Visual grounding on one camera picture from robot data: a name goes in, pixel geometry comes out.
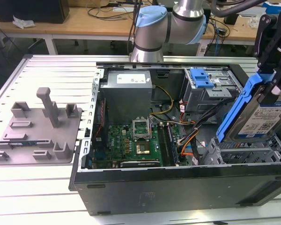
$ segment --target black box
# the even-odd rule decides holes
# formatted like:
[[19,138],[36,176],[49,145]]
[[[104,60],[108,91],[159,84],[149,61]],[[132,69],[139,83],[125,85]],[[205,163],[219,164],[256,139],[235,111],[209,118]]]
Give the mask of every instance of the black box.
[[0,0],[0,21],[21,20],[63,23],[69,14],[67,0]]
[[[168,10],[168,12],[172,12],[173,11],[173,6],[179,2],[179,0],[154,0],[153,1],[153,5],[159,5],[159,6],[164,6],[166,7],[166,9]],[[207,2],[203,2],[202,4],[202,8],[204,10],[204,15],[206,17],[206,26],[205,26],[205,30],[204,30],[204,34],[208,25],[208,20],[210,18],[210,6],[207,4]]]
[[238,14],[232,14],[224,18],[224,23],[229,25],[234,25],[238,18]]

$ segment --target yellow wire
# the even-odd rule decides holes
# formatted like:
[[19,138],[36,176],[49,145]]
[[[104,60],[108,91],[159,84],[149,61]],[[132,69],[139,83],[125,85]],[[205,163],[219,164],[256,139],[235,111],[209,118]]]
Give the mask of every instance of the yellow wire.
[[165,111],[162,111],[162,112],[151,112],[150,114],[152,114],[152,115],[155,115],[155,114],[159,115],[159,114],[168,113],[169,111],[172,110],[172,108],[173,108],[173,106],[174,106],[174,100],[172,99],[171,95],[170,95],[164,88],[162,88],[162,87],[160,87],[160,86],[156,86],[156,87],[158,87],[158,88],[160,88],[161,90],[163,90],[163,91],[170,97],[170,108],[167,109],[167,110],[165,110]]

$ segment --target blue clip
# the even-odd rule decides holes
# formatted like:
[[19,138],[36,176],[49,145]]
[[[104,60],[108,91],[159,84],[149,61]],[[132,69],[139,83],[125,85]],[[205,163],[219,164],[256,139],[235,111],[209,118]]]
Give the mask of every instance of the blue clip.
[[196,88],[213,88],[214,84],[209,81],[208,75],[203,69],[190,69],[190,75]]

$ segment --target gray plastic base plate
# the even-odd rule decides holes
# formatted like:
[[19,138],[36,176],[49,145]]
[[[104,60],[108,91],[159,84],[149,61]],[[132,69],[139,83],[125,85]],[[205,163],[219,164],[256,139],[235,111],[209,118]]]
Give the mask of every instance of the gray plastic base plate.
[[78,108],[76,118],[68,118],[65,108],[58,109],[58,128],[52,127],[43,110],[30,109],[25,118],[12,117],[0,139],[0,165],[72,161],[82,109]]

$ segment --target black computer case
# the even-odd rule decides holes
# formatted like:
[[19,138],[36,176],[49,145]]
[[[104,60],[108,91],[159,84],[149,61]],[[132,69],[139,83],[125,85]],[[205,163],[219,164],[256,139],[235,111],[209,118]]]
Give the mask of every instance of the black computer case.
[[63,23],[68,14],[67,0],[0,0],[1,22],[11,22],[15,16],[34,22]]
[[[244,86],[247,74],[227,66]],[[281,193],[281,162],[78,172],[86,144],[76,149],[69,189],[92,216],[260,206]]]

